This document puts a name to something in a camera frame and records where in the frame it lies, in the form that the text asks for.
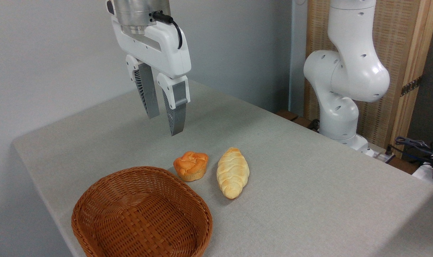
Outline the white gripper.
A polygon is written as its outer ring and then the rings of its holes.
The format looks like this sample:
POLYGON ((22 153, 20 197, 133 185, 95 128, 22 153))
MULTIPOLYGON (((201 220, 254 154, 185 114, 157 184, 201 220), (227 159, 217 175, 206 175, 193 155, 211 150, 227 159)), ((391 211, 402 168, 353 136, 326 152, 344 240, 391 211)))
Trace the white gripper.
POLYGON ((122 25, 112 16, 112 25, 121 49, 126 52, 130 79, 138 89, 141 101, 152 119, 160 114, 151 67, 162 89, 171 135, 181 133, 186 119, 186 104, 190 102, 189 83, 185 76, 191 70, 186 37, 182 47, 174 25, 156 22, 147 26, 144 34, 125 34, 122 25))

